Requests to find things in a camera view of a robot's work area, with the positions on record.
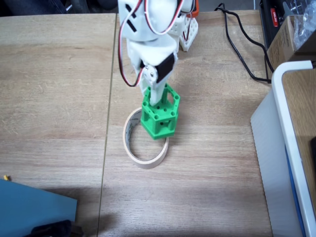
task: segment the orange part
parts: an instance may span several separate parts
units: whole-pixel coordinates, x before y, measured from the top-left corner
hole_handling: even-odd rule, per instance
[[[196,18],[198,16],[198,13],[199,13],[198,0],[195,0],[195,1],[196,1],[196,10],[194,12],[192,12],[192,18]]]

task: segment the red and white wire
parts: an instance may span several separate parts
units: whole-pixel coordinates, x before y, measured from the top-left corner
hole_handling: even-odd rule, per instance
[[[144,0],[144,6],[145,6],[145,18],[146,18],[146,21],[147,21],[147,24],[148,24],[148,27],[151,29],[151,31],[156,34],[156,35],[159,35],[159,36],[162,36],[162,35],[165,35],[166,33],[168,33],[168,31],[171,30],[174,22],[176,21],[178,15],[181,13],[181,8],[183,6],[183,3],[184,3],[184,0],[181,0],[180,3],[178,4],[178,7],[174,13],[174,16],[169,24],[169,26],[162,32],[158,32],[152,25],[152,23],[150,22],[150,15],[149,15],[149,3],[148,3],[149,0]]]
[[[190,21],[189,21],[189,26],[188,26],[187,37],[185,36],[184,32],[182,33],[182,36],[183,36],[183,39],[184,39],[185,42],[187,42],[188,39],[189,39],[189,32],[190,32],[191,21],[192,21],[192,13],[190,13]]]
[[[125,19],[123,20],[120,29],[119,29],[119,34],[118,34],[118,65],[119,65],[119,71],[120,74],[123,78],[123,80],[125,81],[125,83],[130,86],[130,87],[135,87],[139,84],[140,78],[142,77],[143,74],[143,69],[140,70],[136,82],[134,84],[131,84],[128,79],[126,78],[125,74],[124,74],[124,68],[123,68],[123,52],[122,52],[122,32],[123,29],[128,21],[128,19],[131,17],[131,15],[133,15],[139,8],[140,4],[142,3],[143,0],[138,0],[137,4],[135,5],[135,7],[128,13],[128,15],[125,17]]]

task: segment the red label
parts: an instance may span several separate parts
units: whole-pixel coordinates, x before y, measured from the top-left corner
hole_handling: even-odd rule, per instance
[[[274,8],[271,8],[271,16],[272,16],[272,22],[273,22],[274,27],[278,27],[277,13]]]

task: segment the black power cord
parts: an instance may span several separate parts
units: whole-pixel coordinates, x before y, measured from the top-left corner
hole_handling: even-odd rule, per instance
[[[231,46],[233,47],[233,49],[234,49],[234,51],[236,52],[236,54],[238,55],[239,59],[241,60],[242,64],[243,64],[244,67],[246,68],[246,70],[247,70],[247,72],[249,73],[249,75],[251,76],[251,78],[254,79],[254,80],[258,80],[258,81],[264,81],[264,82],[267,82],[267,83],[271,83],[271,80],[268,78],[267,64],[268,64],[268,66],[269,66],[269,68],[270,68],[270,70],[271,70],[272,72],[274,72],[274,69],[273,69],[273,67],[272,67],[272,65],[271,65],[271,63],[270,63],[270,61],[269,61],[268,54],[267,54],[267,51],[266,51],[265,47],[264,47],[261,43],[259,43],[259,42],[257,42],[257,41],[254,41],[253,39],[251,39],[251,38],[247,35],[247,33],[245,32],[245,30],[244,30],[243,27],[242,27],[242,24],[241,24],[241,21],[240,21],[240,18],[239,18],[239,16],[238,16],[238,14],[236,14],[236,13],[234,13],[234,12],[232,12],[232,11],[226,10],[224,3],[219,4],[218,7],[215,8],[215,11],[217,11],[217,10],[221,10],[221,11],[223,12],[223,14],[224,14],[224,19],[225,19],[226,36],[227,36],[227,38],[228,38],[228,41],[229,41],[229,43],[231,44]],[[263,50],[263,52],[264,52],[264,54],[265,54],[265,67],[266,67],[266,76],[267,76],[266,79],[264,79],[264,78],[258,78],[258,77],[256,77],[256,76],[253,75],[253,73],[250,71],[250,69],[248,68],[247,64],[245,63],[244,59],[242,58],[241,54],[239,53],[239,51],[238,51],[237,48],[235,47],[234,43],[232,42],[232,40],[231,40],[231,38],[230,38],[230,36],[229,36],[229,34],[228,34],[227,15],[226,15],[226,13],[227,13],[227,14],[230,14],[230,15],[234,15],[234,16],[237,18],[238,23],[239,23],[239,26],[240,26],[240,29],[241,29],[242,33],[245,35],[245,37],[246,37],[250,42],[252,42],[253,44],[255,44],[256,46],[259,46],[259,47],[262,48],[262,50]]]

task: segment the cardboard box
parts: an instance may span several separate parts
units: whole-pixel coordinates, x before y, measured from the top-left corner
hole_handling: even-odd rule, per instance
[[[288,16],[268,49],[268,57],[274,69],[288,61],[316,61],[316,31],[299,49],[296,49],[294,44],[294,17],[303,18],[303,16]],[[268,70],[268,75],[269,78],[272,78],[270,70]]]

